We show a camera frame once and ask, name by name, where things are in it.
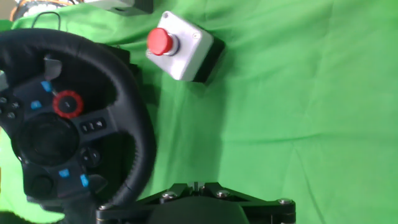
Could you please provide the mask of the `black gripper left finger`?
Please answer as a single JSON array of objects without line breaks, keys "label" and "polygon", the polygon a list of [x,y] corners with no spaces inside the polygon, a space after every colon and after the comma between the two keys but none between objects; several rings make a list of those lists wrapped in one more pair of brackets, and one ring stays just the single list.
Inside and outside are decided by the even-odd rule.
[{"label": "black gripper left finger", "polygon": [[112,207],[96,211],[96,224],[117,224],[128,219],[141,221],[147,218],[158,206],[191,196],[196,182],[173,184],[170,188],[140,199],[126,207]]}]

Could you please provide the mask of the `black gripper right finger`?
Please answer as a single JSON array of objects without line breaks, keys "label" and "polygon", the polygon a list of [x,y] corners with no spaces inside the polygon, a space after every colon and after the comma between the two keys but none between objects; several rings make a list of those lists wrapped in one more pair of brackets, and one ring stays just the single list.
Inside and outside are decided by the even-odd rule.
[{"label": "black gripper right finger", "polygon": [[290,198],[273,201],[262,200],[222,187],[218,182],[195,182],[195,193],[239,205],[250,223],[295,223],[295,202]]}]

